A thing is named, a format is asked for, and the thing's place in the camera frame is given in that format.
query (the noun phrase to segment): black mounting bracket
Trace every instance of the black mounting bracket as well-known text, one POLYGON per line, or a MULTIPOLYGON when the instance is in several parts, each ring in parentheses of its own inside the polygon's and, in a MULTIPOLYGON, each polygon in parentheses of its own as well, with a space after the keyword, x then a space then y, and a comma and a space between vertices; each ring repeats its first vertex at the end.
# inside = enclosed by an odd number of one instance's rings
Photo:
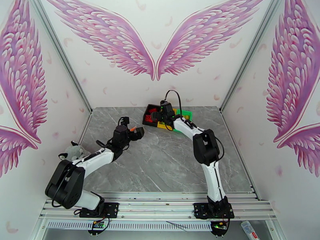
POLYGON ((228 198, 213 202, 209 197, 208 203, 194 203, 194 216, 197 219, 233 219, 234 213, 228 198))
POLYGON ((81 218, 100 218, 100 217, 117 218, 118 209, 119 209, 119 203, 105 202, 102 213, 99 216, 97 216, 97 214, 92 213, 92 211, 88 210, 87 208, 82 208, 80 211, 79 217, 81 218))

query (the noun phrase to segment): angel wing mural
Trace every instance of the angel wing mural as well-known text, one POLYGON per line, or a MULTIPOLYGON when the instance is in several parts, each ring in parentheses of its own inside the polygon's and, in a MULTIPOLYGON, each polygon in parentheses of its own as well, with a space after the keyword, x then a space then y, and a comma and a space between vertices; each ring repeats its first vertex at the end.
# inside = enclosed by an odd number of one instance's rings
POLYGON ((320 78, 319 29, 301 0, 285 0, 273 41, 267 97, 268 120, 278 127, 274 142, 289 146, 311 173, 320 175, 319 124, 293 131, 320 78))
POLYGON ((217 50, 252 19, 263 0, 229 0, 185 18, 173 33, 156 66, 132 24, 121 15, 79 0, 47 0, 62 22, 96 52, 133 75, 160 80, 178 75, 217 50))
POLYGON ((46 120, 45 78, 38 30, 27 0, 15 0, 0 36, 0 91, 21 131, 0 126, 0 177, 18 165, 21 151, 37 149, 46 120))

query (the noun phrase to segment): gray stuffed animal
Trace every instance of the gray stuffed animal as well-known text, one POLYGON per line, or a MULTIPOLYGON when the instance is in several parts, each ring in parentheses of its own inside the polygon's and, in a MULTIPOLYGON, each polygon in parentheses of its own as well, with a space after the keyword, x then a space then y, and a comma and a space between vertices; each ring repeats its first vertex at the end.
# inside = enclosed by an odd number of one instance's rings
POLYGON ((61 160, 74 161, 77 159, 81 159, 85 156, 88 156, 90 154, 91 153, 86 151, 81 145, 79 145, 74 141, 71 141, 71 146, 66 148, 64 153, 59 154, 59 158, 61 160))

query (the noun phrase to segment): wire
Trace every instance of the wire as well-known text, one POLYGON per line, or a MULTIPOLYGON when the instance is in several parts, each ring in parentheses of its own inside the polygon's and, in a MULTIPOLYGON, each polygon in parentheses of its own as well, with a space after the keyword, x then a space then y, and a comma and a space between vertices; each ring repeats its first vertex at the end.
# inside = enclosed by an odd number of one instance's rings
POLYGON ((102 230, 102 232, 104 232, 104 231, 109 227, 109 224, 110 224, 110 218, 108 217, 108 224, 107 224, 107 226, 102 230))
POLYGON ((73 212, 73 214, 76 216, 76 215, 80 214, 80 212, 81 212, 81 209, 76 209, 76 210, 73 212))
POLYGON ((220 145, 221 145, 221 148, 222 148, 222 156, 220 157, 220 158, 218 158, 218 160, 217 161, 220 161, 222 158, 223 158, 223 156, 224 156, 224 146, 223 146, 223 144, 222 144, 222 142, 215 136, 215 138, 216 138, 216 140, 220 143, 220 145))
MULTIPOLYGON (((91 230, 93 231, 94 225, 97 224, 97 223, 99 223, 99 222, 102 222, 105 218, 106 218, 106 216, 104 215, 101 220, 94 221, 94 222, 92 223, 92 228, 91 228, 91 230)), ((107 226, 106 226, 100 233, 104 232, 104 231, 109 227, 109 224, 110 224, 110 218, 108 217, 108 224, 107 224, 107 226)))
POLYGON ((167 93, 166 93, 166 96, 165 96, 164 100, 165 100, 165 101, 167 100, 167 95, 168 95, 168 93, 169 93, 170 91, 174 91, 174 92, 177 94, 177 96, 178 96, 179 108, 180 108, 180 119, 182 120, 182 107, 181 107, 181 99, 180 99, 179 93, 176 92, 175 90, 168 90, 167 93))
POLYGON ((78 161, 76 164, 73 164, 73 165, 64 173, 64 175, 63 175, 64 179, 61 180, 61 182, 60 182, 60 184, 59 184, 56 192, 54 193, 54 196, 53 196, 53 198, 52 198, 52 201, 51 201, 51 206, 52 206, 53 208, 58 208, 58 207, 61 207, 61 206, 62 206, 61 204, 59 204, 59 205, 54 205, 54 199, 55 199, 55 197, 57 196, 57 194, 58 194, 58 192, 59 192, 59 189, 61 188, 63 182, 65 181, 68 173, 70 173, 70 172, 72 173, 72 172, 76 169, 76 165, 78 165, 80 162, 82 162, 82 161, 80 160, 80 161, 78 161))
POLYGON ((169 128, 167 127, 166 123, 164 123, 164 125, 165 125, 165 127, 167 128, 167 130, 173 131, 173 129, 169 129, 169 128))
POLYGON ((186 226, 179 225, 179 224, 176 224, 176 223, 173 223, 173 222, 169 222, 169 221, 166 221, 166 222, 167 222, 167 223, 172 224, 172 225, 173 225, 173 226, 175 226, 176 228, 179 228, 179 229, 181 229, 181 230, 183 230, 183 231, 187 232, 186 230, 184 230, 184 229, 183 229, 183 228, 188 229, 186 226))
POLYGON ((98 146, 100 147, 105 147, 106 145, 104 143, 102 143, 100 140, 96 140, 96 143, 98 144, 98 146))
POLYGON ((228 232, 229 226, 230 226, 230 218, 228 219, 228 226, 227 226, 226 233, 228 232))
POLYGON ((222 142, 217 137, 216 137, 216 140, 219 141, 219 143, 220 143, 220 145, 222 147, 222 156, 218 159, 218 160, 221 160, 223 158, 223 156, 224 156, 224 146, 223 146, 222 142))

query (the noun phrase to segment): gray marble surface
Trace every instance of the gray marble surface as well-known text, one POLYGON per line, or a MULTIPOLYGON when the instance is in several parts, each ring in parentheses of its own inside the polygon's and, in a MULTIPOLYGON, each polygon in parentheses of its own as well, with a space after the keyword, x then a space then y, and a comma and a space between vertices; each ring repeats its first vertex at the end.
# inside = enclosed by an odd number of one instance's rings
MULTIPOLYGON (((221 115, 216 107, 182 108, 192 112, 192 121, 201 128, 211 128, 224 147, 224 158, 219 171, 226 192, 249 192, 245 175, 221 115)), ((112 137, 118 119, 129 116, 129 128, 142 126, 145 108, 96 108, 82 145, 90 152, 112 137)), ((151 126, 144 127, 144 137, 130 142, 115 162, 105 165, 85 179, 88 191, 160 191, 206 192, 206 181, 201 165, 193 155, 192 141, 179 132, 151 126)))

